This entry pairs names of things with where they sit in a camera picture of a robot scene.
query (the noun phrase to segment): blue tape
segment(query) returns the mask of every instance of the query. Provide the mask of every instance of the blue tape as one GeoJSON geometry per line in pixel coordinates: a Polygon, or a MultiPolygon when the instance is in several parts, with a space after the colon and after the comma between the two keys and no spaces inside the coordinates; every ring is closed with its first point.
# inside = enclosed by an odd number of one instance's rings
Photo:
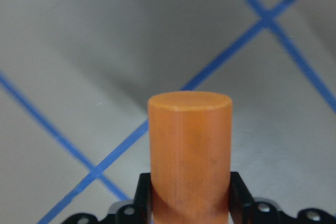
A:
{"type": "Polygon", "coordinates": [[[297,49],[292,40],[286,35],[285,31],[280,25],[278,25],[273,20],[273,15],[280,12],[288,7],[293,0],[284,0],[278,5],[275,10],[271,12],[266,11],[260,0],[247,0],[254,11],[261,16],[262,19],[268,20],[268,26],[270,30],[277,36],[278,40],[281,42],[282,46],[287,50],[288,54],[291,56],[292,60],[296,63],[298,68],[303,72],[310,83],[316,88],[316,90],[321,94],[330,108],[336,112],[336,98],[328,87],[324,84],[318,74],[313,70],[313,68],[305,60],[303,54],[297,49]]]}
{"type": "MultiPolygon", "coordinates": [[[[64,149],[66,149],[71,156],[78,159],[83,163],[89,170],[94,169],[93,163],[91,163],[84,154],[79,151],[65,136],[61,134],[55,126],[52,125],[42,113],[35,107],[28,98],[25,97],[6,77],[0,72],[0,83],[3,88],[10,94],[15,100],[30,114],[30,116],[38,122],[64,149]]],[[[128,199],[127,195],[124,194],[118,187],[108,180],[105,176],[100,176],[100,180],[107,186],[107,188],[113,192],[121,200],[128,199]]]]}
{"type": "Polygon", "coordinates": [[[52,221],[71,201],[97,179],[114,161],[116,161],[131,145],[133,145],[148,130],[148,120],[134,130],[117,148],[104,158],[91,172],[55,205],[37,224],[46,224],[52,221]]]}
{"type": "MultiPolygon", "coordinates": [[[[248,29],[240,38],[238,38],[229,48],[223,51],[218,57],[216,57],[212,62],[210,62],[202,71],[200,71],[191,81],[189,81],[181,90],[193,90],[198,87],[206,78],[208,78],[215,70],[217,70],[220,65],[224,64],[234,53],[236,53],[242,46],[248,43],[253,37],[255,37],[262,28],[269,25],[269,21],[284,12],[295,0],[283,0],[281,1],[273,10],[269,11],[268,17],[263,18],[261,21],[257,22],[251,28],[248,29]]],[[[136,142],[146,131],[148,130],[148,122],[142,123],[139,128],[137,128],[131,135],[129,135],[126,140],[131,143],[125,144],[121,150],[121,155],[127,150],[134,142],[136,142]]],[[[117,158],[110,158],[107,156],[95,169],[95,174],[93,171],[89,173],[70,193],[68,193],[52,210],[47,213],[38,224],[47,224],[55,216],[57,216],[71,201],[74,197],[80,194],[87,186],[89,186],[107,167],[109,167],[117,158]]]]}

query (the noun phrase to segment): white surface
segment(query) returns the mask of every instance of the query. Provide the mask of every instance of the white surface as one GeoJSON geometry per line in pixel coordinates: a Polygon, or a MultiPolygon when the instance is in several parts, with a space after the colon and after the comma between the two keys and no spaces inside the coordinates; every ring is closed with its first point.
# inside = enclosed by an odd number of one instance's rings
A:
{"type": "MultiPolygon", "coordinates": [[[[316,0],[300,1],[278,20],[336,94],[332,46],[303,12],[316,0]]],[[[151,95],[179,89],[258,20],[243,0],[0,0],[0,7],[1,71],[95,164],[146,118],[151,95]]],[[[232,170],[254,196],[292,215],[311,206],[336,212],[336,115],[272,34],[263,31],[199,90],[233,98],[232,170]]],[[[87,170],[2,89],[0,122],[0,222],[36,223],[87,170]]],[[[146,135],[105,174],[132,197],[147,171],[146,135]]],[[[102,218],[116,200],[96,181],[52,223],[79,211],[102,218]]]]}

